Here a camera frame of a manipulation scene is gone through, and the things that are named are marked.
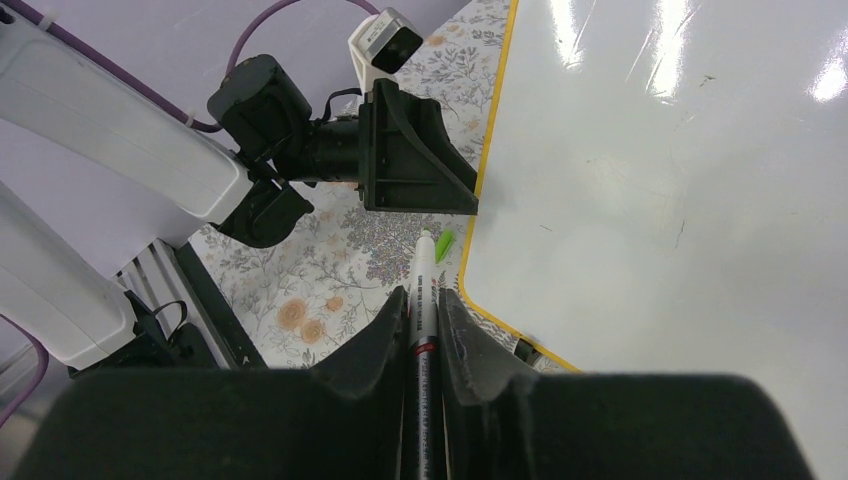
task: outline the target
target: white marker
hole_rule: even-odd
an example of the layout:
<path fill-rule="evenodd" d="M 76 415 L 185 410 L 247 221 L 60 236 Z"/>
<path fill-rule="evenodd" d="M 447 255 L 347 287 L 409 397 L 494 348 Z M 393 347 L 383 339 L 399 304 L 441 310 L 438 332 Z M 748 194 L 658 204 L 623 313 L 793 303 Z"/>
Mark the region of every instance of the white marker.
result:
<path fill-rule="evenodd" d="M 439 372 L 436 245 L 430 232 L 415 244 L 409 287 L 409 369 L 403 404 L 401 478 L 444 478 L 445 434 Z"/>

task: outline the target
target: orange flower pattern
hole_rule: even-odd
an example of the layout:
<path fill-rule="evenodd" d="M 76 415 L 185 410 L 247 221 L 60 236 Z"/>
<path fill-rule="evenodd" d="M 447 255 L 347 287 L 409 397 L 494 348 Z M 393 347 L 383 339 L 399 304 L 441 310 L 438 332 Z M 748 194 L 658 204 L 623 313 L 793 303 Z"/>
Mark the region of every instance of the orange flower pattern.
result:
<path fill-rule="evenodd" d="M 427 45 L 432 45 L 434 47 L 438 47 L 439 45 L 445 43 L 444 35 L 432 35 L 427 38 Z"/>
<path fill-rule="evenodd" d="M 300 328 L 300 338 L 303 343 L 312 345 L 324 336 L 324 324 L 319 320 L 310 320 Z"/>
<path fill-rule="evenodd" d="M 338 312 L 342 309 L 342 305 L 344 305 L 344 299 L 342 297 L 335 296 L 327 300 L 327 302 L 324 304 L 324 308 L 331 312 Z"/>
<path fill-rule="evenodd" d="M 306 318 L 306 302 L 293 298 L 277 311 L 277 325 L 284 330 L 294 330 Z"/>

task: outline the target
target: floral tablecloth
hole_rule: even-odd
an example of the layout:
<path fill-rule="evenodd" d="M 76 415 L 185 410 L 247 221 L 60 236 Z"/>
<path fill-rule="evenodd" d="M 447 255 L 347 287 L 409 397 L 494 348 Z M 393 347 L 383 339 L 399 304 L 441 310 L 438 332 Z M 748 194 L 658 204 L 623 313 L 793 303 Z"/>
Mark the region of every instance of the floral tablecloth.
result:
<path fill-rule="evenodd" d="M 396 75 L 402 89 L 442 104 L 451 141 L 474 168 L 482 153 L 508 13 L 509 0 L 472 0 Z M 354 188 L 298 188 L 315 212 L 270 249 L 246 247 L 210 227 L 190 239 L 270 367 L 309 367 L 365 327 L 388 293 L 406 285 L 424 227 L 436 237 L 445 229 L 454 231 L 456 242 L 439 264 L 439 283 L 459 290 L 468 217 L 366 212 Z M 515 347 L 517 338 L 469 311 L 504 347 Z M 536 368 L 559 366 L 543 358 Z"/>

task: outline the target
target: black cable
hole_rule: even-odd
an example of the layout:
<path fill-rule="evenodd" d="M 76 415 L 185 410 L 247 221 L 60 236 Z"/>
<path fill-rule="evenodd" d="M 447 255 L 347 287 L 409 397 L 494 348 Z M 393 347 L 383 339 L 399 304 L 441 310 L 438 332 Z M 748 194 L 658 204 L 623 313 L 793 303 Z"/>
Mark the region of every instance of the black cable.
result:
<path fill-rule="evenodd" d="M 168 335 L 168 339 L 167 339 L 168 345 L 171 344 L 171 340 L 174 338 L 174 334 L 176 334 L 177 331 L 180 329 L 180 327 L 182 327 L 183 324 L 186 322 L 186 319 L 188 318 L 188 305 L 186 305 L 186 303 L 182 300 L 174 300 L 173 302 L 168 302 L 164 305 L 160 305 L 159 308 L 150 312 L 153 315 L 153 318 L 156 318 L 156 315 L 159 315 L 159 312 L 161 312 L 165 308 L 170 307 L 171 305 L 175 305 L 175 304 L 180 306 L 180 321 L 179 321 L 179 323 L 177 323 L 177 326 L 174 327 L 174 329 L 171 331 L 171 334 Z"/>
<path fill-rule="evenodd" d="M 330 111 L 330 101 L 336 97 L 341 97 L 342 95 L 362 95 L 362 90 L 359 88 L 346 88 L 344 90 L 331 93 L 330 97 L 327 99 L 327 104 L 324 106 L 324 115 L 321 117 L 322 122 L 326 123 L 330 121 L 330 117 L 333 115 Z"/>

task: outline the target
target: white table surface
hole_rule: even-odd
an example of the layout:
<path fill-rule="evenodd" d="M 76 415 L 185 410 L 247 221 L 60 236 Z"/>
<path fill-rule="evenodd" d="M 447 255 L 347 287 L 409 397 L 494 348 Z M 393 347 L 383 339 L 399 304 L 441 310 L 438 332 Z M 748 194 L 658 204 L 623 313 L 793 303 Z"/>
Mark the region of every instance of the white table surface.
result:
<path fill-rule="evenodd" d="M 577 368 L 730 372 L 848 472 L 848 4 L 518 3 L 463 277 Z"/>

